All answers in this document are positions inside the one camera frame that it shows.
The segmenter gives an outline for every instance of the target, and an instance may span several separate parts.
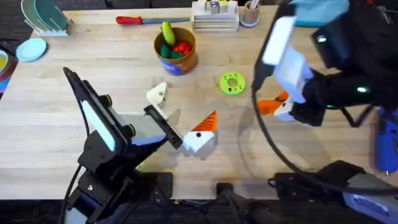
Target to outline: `yellow toy banana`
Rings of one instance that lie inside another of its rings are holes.
[[[166,43],[169,46],[173,47],[175,44],[175,36],[169,22],[164,21],[162,23],[162,34]]]

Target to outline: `teal plate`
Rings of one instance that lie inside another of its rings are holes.
[[[35,0],[35,10],[39,19],[48,27],[55,30],[65,30],[67,20],[57,9],[57,5],[51,0]]]
[[[34,0],[21,1],[21,9],[22,12],[24,13],[25,18],[40,31],[49,31],[50,27],[47,27],[44,24],[40,23],[41,20],[39,19],[36,13],[34,4],[35,4]]]

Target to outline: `green light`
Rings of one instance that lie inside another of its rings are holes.
[[[365,87],[358,87],[358,88],[356,89],[356,91],[358,91],[358,92],[360,92],[360,93],[366,93],[366,92],[368,91],[368,89],[365,88]]]
[[[324,35],[319,35],[317,37],[317,42],[318,43],[322,43],[322,42],[325,42],[325,41],[326,41],[326,37]]]

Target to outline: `red toy tomato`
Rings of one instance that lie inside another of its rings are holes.
[[[181,42],[173,48],[173,51],[182,53],[184,55],[189,54],[191,52],[191,45],[186,42]]]

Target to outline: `red knife handle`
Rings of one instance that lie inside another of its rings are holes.
[[[120,25],[134,24],[142,25],[142,18],[139,17],[128,17],[128,16],[118,16],[116,17],[116,22]]]

